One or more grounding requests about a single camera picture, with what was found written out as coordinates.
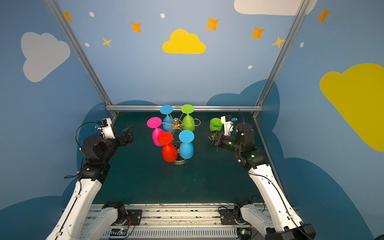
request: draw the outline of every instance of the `red disc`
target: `red disc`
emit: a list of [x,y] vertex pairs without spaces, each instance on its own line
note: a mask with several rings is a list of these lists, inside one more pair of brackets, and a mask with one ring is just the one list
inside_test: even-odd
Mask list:
[[162,134],[160,134],[158,137],[157,137],[157,141],[161,144],[161,145],[167,145],[169,143],[171,143],[173,140],[173,135],[172,133],[170,132],[163,132]]
[[172,144],[164,145],[161,153],[166,162],[173,162],[177,159],[177,150]]

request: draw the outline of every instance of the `white cloud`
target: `white cloud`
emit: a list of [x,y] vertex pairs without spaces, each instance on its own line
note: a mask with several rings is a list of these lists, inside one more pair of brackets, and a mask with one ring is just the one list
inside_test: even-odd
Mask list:
[[71,54],[66,42],[58,41],[49,33],[28,32],[22,36],[22,51],[26,58],[24,75],[31,82],[43,80]]
[[[310,13],[317,0],[311,0],[306,14]],[[235,0],[235,10],[242,14],[266,14],[294,16],[301,0]]]

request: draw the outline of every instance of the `dark green table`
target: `dark green table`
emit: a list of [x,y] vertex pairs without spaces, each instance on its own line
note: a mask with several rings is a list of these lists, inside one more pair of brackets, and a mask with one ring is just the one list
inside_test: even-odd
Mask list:
[[[115,123],[117,134],[134,125],[134,142],[119,147],[109,162],[111,169],[94,204],[122,200],[125,204],[150,203],[218,203],[251,199],[260,193],[246,171],[235,159],[235,154],[217,148],[205,139],[212,118],[231,114],[242,121],[239,112],[194,112],[192,117],[201,120],[194,134],[194,156],[183,165],[162,159],[161,148],[152,141],[153,129],[147,127],[151,117],[165,116],[160,112],[121,112]],[[245,122],[255,130],[256,148],[263,145],[252,116],[244,112]],[[181,112],[174,112],[178,117]],[[178,141],[179,131],[175,134]]]

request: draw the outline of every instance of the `yellow star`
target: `yellow star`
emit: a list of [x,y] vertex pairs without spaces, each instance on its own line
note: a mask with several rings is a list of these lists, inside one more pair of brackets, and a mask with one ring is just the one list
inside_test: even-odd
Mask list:
[[141,30],[140,30],[140,25],[141,25],[141,23],[134,24],[133,22],[131,22],[131,24],[132,24],[132,26],[133,26],[133,30],[132,30],[132,32],[137,31],[137,32],[141,33]]
[[331,12],[328,12],[327,10],[323,10],[323,12],[321,13],[321,15],[318,17],[317,20],[321,20],[321,23],[324,22],[324,19],[328,16],[328,14],[330,14]]
[[219,22],[219,20],[220,19],[212,20],[212,19],[208,18],[208,26],[205,30],[213,29],[216,31],[216,25]]
[[104,40],[103,45],[108,45],[109,47],[111,47],[111,46],[109,45],[109,42],[112,41],[112,40],[107,41],[107,40],[105,40],[104,38],[103,38],[103,40]]
[[255,32],[253,33],[253,35],[251,36],[251,39],[253,38],[258,38],[260,39],[262,37],[262,33],[264,32],[265,28],[264,29],[258,29],[258,28],[255,28]]
[[68,21],[72,22],[72,19],[70,18],[70,12],[68,12],[68,13],[64,13],[64,16],[65,16],[65,18],[66,18]]
[[280,36],[278,36],[278,37],[277,37],[277,42],[274,43],[274,44],[272,44],[272,46],[273,46],[273,45],[277,45],[277,46],[279,46],[279,48],[280,48],[281,43],[284,42],[284,41],[285,41],[285,39],[284,39],[284,40],[281,40],[281,39],[280,39]]

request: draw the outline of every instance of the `green cup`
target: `green cup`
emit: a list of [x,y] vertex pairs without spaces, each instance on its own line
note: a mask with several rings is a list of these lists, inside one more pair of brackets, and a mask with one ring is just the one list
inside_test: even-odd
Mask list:
[[220,118],[212,118],[209,122],[209,129],[211,129],[211,131],[220,131],[222,126],[223,124]]

